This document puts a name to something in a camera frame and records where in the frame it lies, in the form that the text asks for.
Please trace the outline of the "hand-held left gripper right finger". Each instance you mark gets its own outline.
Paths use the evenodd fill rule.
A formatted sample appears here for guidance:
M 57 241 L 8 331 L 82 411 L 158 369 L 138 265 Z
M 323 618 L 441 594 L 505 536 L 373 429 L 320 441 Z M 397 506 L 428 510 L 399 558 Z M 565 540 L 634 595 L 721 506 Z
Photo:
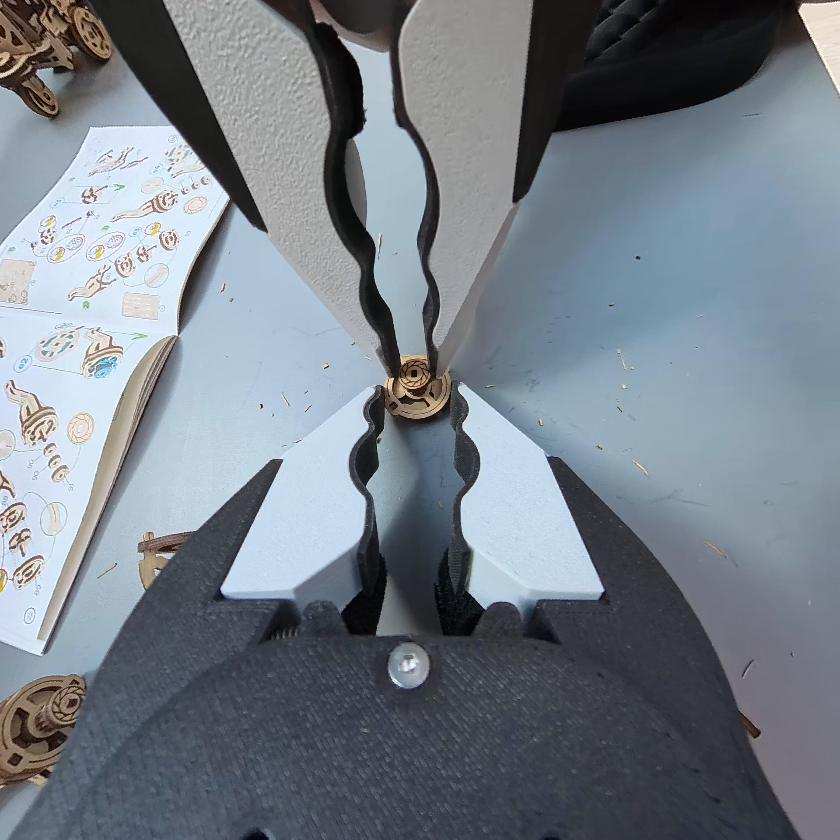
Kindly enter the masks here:
M 443 632 L 470 634 L 497 602 L 527 623 L 541 600 L 599 600 L 601 579 L 541 447 L 461 383 L 450 419 L 464 487 L 438 570 Z

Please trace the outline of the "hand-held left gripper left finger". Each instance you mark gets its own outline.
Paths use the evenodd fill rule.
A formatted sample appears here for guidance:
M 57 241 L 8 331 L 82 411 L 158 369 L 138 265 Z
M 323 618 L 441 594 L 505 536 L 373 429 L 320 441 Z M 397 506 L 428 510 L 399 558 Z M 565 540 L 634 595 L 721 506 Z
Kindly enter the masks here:
M 368 387 L 285 458 L 222 585 L 229 599 L 270 597 L 303 610 L 334 604 L 352 634 L 374 634 L 384 601 L 374 502 L 382 388 Z

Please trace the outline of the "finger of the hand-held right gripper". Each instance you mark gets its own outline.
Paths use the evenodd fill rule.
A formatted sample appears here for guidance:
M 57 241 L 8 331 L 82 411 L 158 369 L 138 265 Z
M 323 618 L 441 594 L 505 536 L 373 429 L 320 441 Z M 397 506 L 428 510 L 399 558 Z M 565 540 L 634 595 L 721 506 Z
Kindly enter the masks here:
M 518 212 L 531 21 L 530 1 L 420 1 L 396 41 L 397 103 L 430 176 L 419 248 L 433 294 L 427 353 L 442 370 L 466 338 Z
M 351 200 L 361 74 L 309 2 L 165 2 L 269 239 L 389 375 L 400 368 L 375 244 Z

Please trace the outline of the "small wooden gear wheel part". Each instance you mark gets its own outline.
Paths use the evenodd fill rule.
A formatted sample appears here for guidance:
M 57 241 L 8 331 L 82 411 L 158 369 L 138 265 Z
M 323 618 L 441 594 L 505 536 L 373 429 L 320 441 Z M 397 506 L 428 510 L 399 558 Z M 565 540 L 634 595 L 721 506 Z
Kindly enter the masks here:
M 387 411 L 412 420 L 427 419 L 441 411 L 452 392 L 449 370 L 433 378 L 424 355 L 403 355 L 401 363 L 398 375 L 384 383 Z

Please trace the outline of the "assembled wooden model vehicle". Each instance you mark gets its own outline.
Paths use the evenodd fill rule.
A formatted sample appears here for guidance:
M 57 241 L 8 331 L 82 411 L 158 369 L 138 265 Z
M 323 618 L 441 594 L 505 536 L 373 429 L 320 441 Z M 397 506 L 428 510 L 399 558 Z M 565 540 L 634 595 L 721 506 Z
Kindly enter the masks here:
M 98 62 L 111 59 L 112 41 L 100 18 L 82 1 L 1 2 L 1 85 L 49 119 L 58 101 L 36 71 L 74 70 L 77 49 Z

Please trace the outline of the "model assembly instruction booklet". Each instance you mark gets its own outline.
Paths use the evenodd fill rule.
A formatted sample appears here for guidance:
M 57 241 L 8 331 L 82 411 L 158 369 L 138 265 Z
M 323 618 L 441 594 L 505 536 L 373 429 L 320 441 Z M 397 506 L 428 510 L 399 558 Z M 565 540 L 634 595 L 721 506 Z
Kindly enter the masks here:
M 92 128 L 3 242 L 3 643 L 45 652 L 227 204 L 172 126 Z

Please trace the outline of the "black quilted cushion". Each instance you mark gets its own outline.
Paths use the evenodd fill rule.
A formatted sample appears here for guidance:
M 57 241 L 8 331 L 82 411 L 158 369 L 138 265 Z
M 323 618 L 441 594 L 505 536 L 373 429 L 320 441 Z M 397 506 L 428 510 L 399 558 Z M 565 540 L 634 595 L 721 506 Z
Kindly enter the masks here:
M 555 131 L 696 106 L 749 81 L 786 1 L 603 1 Z

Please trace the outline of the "large wooden wheel assembly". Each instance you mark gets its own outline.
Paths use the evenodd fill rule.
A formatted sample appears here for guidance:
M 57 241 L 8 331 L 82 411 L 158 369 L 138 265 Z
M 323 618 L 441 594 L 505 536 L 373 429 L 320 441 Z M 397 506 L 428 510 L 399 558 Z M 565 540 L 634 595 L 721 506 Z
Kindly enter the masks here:
M 1 785 L 44 784 L 75 727 L 86 696 L 79 675 L 27 683 L 1 704 Z

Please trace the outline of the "curved wooden frame part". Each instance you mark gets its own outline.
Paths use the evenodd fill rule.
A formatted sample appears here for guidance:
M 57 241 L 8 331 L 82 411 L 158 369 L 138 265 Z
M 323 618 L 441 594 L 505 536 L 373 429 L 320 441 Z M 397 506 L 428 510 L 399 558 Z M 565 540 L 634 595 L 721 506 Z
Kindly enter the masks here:
M 194 531 L 177 532 L 156 537 L 153 532 L 147 532 L 138 544 L 140 580 L 145 590 L 155 582 L 160 572 L 169 563 L 172 556 L 193 535 Z

